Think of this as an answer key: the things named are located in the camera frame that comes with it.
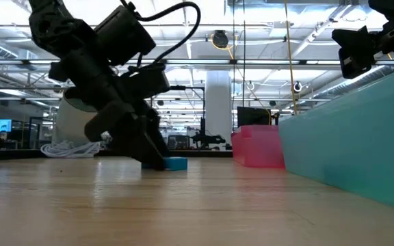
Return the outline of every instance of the pink container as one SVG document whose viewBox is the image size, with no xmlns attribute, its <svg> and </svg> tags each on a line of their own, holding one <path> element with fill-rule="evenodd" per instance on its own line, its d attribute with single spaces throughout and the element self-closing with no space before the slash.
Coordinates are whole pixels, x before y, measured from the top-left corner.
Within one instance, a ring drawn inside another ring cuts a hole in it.
<svg viewBox="0 0 394 246">
<path fill-rule="evenodd" d="M 246 167 L 285 168 L 279 126 L 242 126 L 232 134 L 233 158 Z"/>
</svg>

